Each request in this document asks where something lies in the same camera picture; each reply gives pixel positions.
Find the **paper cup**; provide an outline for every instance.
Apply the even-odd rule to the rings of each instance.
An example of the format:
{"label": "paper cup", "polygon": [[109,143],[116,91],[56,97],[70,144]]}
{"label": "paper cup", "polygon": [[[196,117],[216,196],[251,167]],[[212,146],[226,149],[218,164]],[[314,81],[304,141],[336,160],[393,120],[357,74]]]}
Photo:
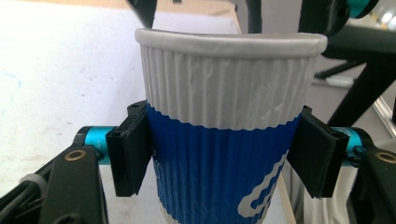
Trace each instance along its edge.
{"label": "paper cup", "polygon": [[326,37],[135,38],[167,222],[262,223]]}

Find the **white paper cup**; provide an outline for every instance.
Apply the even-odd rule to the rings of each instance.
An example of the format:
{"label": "white paper cup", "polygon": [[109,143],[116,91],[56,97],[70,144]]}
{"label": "white paper cup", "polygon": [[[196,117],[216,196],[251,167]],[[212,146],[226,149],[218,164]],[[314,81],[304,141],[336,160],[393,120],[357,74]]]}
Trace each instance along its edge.
{"label": "white paper cup", "polygon": [[326,37],[135,38],[168,223],[262,223]]}

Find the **white table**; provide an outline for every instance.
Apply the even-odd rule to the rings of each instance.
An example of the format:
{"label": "white table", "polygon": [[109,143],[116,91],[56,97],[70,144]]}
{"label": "white table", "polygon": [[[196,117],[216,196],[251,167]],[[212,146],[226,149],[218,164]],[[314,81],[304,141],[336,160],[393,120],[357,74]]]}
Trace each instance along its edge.
{"label": "white table", "polygon": [[[144,100],[132,10],[0,2],[0,195],[70,146],[79,128],[119,125]],[[233,20],[157,14],[155,28],[234,34]],[[101,167],[109,220],[164,223],[152,165],[138,196],[117,198]],[[283,182],[265,223],[293,223]]]}

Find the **cup rim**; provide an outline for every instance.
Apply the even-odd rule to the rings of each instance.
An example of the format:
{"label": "cup rim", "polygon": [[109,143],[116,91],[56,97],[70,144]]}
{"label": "cup rim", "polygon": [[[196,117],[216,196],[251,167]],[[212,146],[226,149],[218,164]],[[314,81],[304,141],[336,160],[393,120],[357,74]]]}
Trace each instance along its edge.
{"label": "cup rim", "polygon": [[226,58],[305,58],[327,47],[325,35],[306,33],[202,35],[139,28],[134,37],[155,49]]}

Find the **white logo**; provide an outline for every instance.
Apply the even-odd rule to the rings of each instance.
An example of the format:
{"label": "white logo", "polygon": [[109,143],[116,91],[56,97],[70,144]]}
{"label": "white logo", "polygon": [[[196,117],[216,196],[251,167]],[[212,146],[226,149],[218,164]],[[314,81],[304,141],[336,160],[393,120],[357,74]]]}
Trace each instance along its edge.
{"label": "white logo", "polygon": [[262,204],[257,205],[256,208],[251,207],[251,204],[253,203],[253,201],[259,199],[261,193],[263,190],[267,189],[270,185],[270,181],[271,179],[273,179],[274,177],[276,177],[277,173],[280,170],[280,167],[283,165],[283,162],[285,161],[287,155],[288,155],[287,151],[282,158],[280,159],[280,161],[278,161],[277,163],[275,163],[273,170],[271,171],[271,173],[269,173],[268,175],[266,175],[264,177],[264,180],[260,183],[260,185],[256,186],[253,191],[251,191],[251,193],[247,196],[245,196],[241,203],[239,203],[238,205],[238,213],[239,215],[241,215],[242,217],[254,217],[257,214],[260,213],[260,211],[264,208],[264,212],[262,213],[262,217],[261,219],[264,219],[266,214],[267,214],[267,210],[269,207],[269,203],[271,200],[271,195],[274,192],[275,186],[276,186],[276,182],[273,184],[273,186],[271,187],[271,191],[270,193],[268,193]]}

